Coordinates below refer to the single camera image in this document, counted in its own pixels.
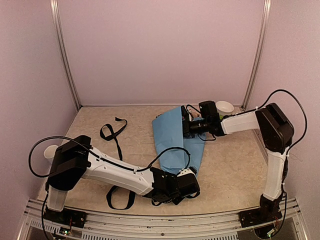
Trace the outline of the blue wrapping paper sheet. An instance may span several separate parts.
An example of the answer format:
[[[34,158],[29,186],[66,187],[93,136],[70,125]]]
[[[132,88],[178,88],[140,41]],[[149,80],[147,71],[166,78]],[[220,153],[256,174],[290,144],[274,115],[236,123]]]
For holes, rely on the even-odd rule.
[[[183,137],[181,107],[173,108],[152,121],[153,138],[157,154],[171,147],[186,149],[190,156],[181,149],[166,151],[160,158],[160,168],[172,174],[178,174],[186,167],[194,167],[198,172],[202,163],[207,136],[203,133],[195,137]]]

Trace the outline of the black printed ribbon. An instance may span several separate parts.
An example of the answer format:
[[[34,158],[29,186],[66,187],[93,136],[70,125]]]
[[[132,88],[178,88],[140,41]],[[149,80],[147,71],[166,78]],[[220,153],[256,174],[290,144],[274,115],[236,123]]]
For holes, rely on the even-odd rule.
[[[118,118],[118,117],[115,117],[115,121],[117,122],[121,122],[121,121],[125,121],[125,124],[124,126],[122,126],[118,131],[114,131],[113,127],[111,124],[107,123],[105,125],[102,126],[102,128],[100,129],[100,137],[102,139],[104,139],[105,141],[111,141],[111,140],[114,140],[115,143],[116,143],[116,146],[117,146],[117,152],[118,152],[118,156],[119,156],[119,160],[122,161],[123,160],[123,155],[122,155],[122,150],[121,150],[121,147],[119,145],[119,142],[118,142],[118,139],[117,139],[117,136],[126,128],[127,124],[128,124],[128,121],[126,119],[121,119],[121,118]],[[103,128],[104,127],[107,127],[110,131],[110,135],[106,136],[103,132]],[[125,208],[116,208],[112,205],[112,195],[113,195],[113,192],[116,191],[119,187],[114,185],[110,188],[109,192],[106,194],[106,201],[107,201],[107,204],[108,206],[113,209],[113,210],[128,210],[130,209],[134,202],[135,202],[135,196],[136,196],[136,193],[133,192],[133,191],[129,191],[129,195],[128,195],[128,202],[127,202],[127,205]]]

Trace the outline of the fake flower bunch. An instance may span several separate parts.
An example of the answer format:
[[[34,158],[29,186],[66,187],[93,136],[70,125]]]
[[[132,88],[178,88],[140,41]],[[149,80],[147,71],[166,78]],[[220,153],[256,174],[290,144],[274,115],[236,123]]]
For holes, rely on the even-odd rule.
[[[177,106],[177,107],[172,108],[168,111],[160,113],[155,118],[157,119],[162,116],[164,116],[165,119],[168,119],[169,117],[171,117],[171,118],[179,119],[181,121],[184,121],[187,119],[189,121],[193,121],[196,118],[201,117],[201,112],[199,109],[194,107],[192,104],[187,104],[187,105]]]

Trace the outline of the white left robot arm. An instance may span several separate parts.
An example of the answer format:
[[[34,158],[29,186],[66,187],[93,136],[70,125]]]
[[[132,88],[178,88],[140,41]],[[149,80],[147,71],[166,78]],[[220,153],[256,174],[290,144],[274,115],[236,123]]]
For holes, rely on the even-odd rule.
[[[152,164],[147,167],[132,165],[101,152],[91,145],[91,138],[86,135],[61,146],[50,145],[43,155],[52,160],[47,179],[47,207],[61,223],[70,218],[65,201],[81,178],[127,189],[133,196],[140,195],[159,204],[177,205],[185,198],[200,194],[194,167],[187,166],[174,174]]]

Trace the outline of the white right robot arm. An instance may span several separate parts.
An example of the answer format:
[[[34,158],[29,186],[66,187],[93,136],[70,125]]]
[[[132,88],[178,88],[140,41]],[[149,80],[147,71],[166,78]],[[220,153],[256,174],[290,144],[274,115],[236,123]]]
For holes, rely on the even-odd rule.
[[[263,197],[274,201],[282,194],[282,183],[287,151],[292,144],[294,127],[276,103],[260,109],[238,113],[220,119],[214,101],[199,104],[201,119],[190,120],[185,106],[181,106],[184,137],[209,133],[222,137],[237,132],[260,130],[268,155],[268,169]]]

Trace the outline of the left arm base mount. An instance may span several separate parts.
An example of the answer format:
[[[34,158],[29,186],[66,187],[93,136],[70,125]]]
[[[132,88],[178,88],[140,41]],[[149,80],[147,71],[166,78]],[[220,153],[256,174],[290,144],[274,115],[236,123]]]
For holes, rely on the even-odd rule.
[[[49,220],[54,223],[83,229],[86,223],[87,213],[69,208],[64,208],[61,212],[58,212],[46,207],[43,217],[45,220]]]

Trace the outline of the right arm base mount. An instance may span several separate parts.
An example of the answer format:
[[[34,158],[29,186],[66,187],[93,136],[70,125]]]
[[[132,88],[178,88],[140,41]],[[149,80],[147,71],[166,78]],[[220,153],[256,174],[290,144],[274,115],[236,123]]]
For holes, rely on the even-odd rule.
[[[241,211],[239,215],[242,228],[260,225],[281,219],[280,202],[284,193],[275,200],[269,200],[263,194],[260,196],[259,207],[251,210]]]

